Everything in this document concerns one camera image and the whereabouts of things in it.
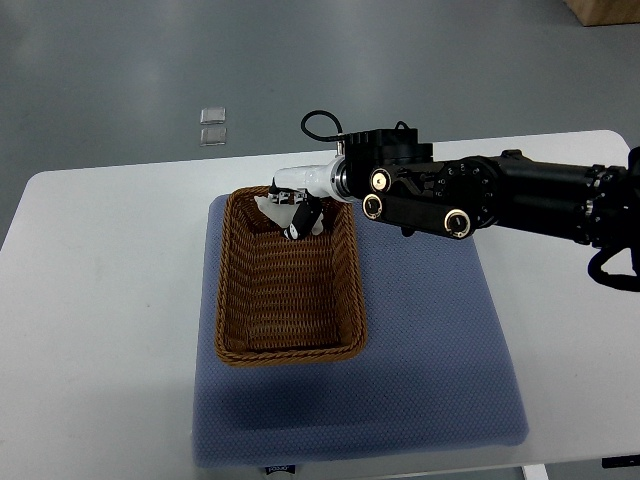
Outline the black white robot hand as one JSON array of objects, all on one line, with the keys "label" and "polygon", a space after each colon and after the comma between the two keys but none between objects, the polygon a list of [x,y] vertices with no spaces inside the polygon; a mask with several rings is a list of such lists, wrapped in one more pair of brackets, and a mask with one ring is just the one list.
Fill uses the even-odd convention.
[{"label": "black white robot hand", "polygon": [[[319,198],[336,198],[332,172],[333,167],[329,164],[285,168],[275,172],[275,186],[288,190],[273,193],[272,202],[276,205],[299,204],[291,223],[283,231],[286,239],[303,240],[309,235],[317,236],[323,232],[322,202]],[[314,197],[306,198],[304,192]]]}]

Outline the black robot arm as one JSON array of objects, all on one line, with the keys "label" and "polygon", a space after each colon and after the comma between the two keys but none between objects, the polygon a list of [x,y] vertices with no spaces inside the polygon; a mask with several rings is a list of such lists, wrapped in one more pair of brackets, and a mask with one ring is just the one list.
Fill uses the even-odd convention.
[{"label": "black robot arm", "polygon": [[518,150],[436,161],[433,146],[398,122],[392,129],[331,136],[325,166],[282,169],[267,197],[296,211],[283,234],[299,240],[319,219],[324,198],[359,201],[364,215],[397,226],[465,239],[498,225],[596,248],[587,273],[623,291],[639,289],[639,151],[621,166],[533,161]]}]

